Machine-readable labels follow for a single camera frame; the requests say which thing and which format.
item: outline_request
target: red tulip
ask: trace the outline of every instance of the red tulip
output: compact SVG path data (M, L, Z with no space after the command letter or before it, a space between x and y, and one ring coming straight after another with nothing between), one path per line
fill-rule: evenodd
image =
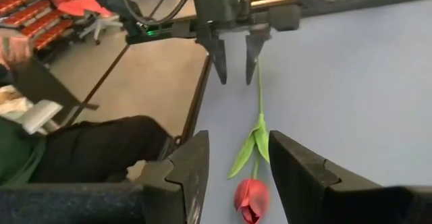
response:
M269 189L257 179L243 180L234 195L234 207L242 213L247 224L259 223L267 212L269 203Z

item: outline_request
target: black cable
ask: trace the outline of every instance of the black cable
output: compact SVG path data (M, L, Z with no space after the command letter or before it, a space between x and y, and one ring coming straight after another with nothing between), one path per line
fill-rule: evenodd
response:
M184 4L187 1L188 0L180 0L180 2L174 7L174 9L167 16L165 16L164 18L162 18L160 20L155 20L153 18L144 18L144 17L138 15L130 7L130 4L129 4L128 0L123 0L124 5L126 6L126 8L128 9L128 11L130 12L130 15L132 15L132 17L134 17L138 22L140 22L141 24L143 24L145 26L162 25L162 24L170 21L171 19L173 19L179 13L179 11L183 8Z

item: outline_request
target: table surface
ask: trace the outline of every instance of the table surface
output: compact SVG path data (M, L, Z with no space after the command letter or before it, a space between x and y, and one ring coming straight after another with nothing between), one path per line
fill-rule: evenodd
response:
M430 9L432 0L422 0L274 31L261 53L268 130L378 184L432 185ZM257 120L256 81L245 83L245 34L223 35L228 81L221 85L211 70L196 125L196 132L209 130L211 144L205 224L241 223L233 195L252 161L226 176ZM287 223L269 166L261 166L272 197L261 223Z

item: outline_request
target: green leaf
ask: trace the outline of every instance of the green leaf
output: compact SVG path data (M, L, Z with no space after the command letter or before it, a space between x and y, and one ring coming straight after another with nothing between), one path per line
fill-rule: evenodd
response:
M270 163L269 156L269 134L265 126L264 114L260 113L258 117L258 123L253 131L255 144L258 146L258 150L263 158Z
M234 161L234 164L231 168L231 171L228 174L228 178L232 178L235 175L237 175L240 170L244 167L244 165L248 162L252 151L254 149L255 141L254 141L254 135L253 131L249 133L249 137L246 139L242 149L237 154L236 161Z

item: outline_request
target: black pants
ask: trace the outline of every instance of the black pants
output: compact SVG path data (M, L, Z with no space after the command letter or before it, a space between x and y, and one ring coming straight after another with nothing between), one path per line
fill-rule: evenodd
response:
M122 181L127 167L155 161L170 136L150 117L82 122L48 135L47 149L30 182Z

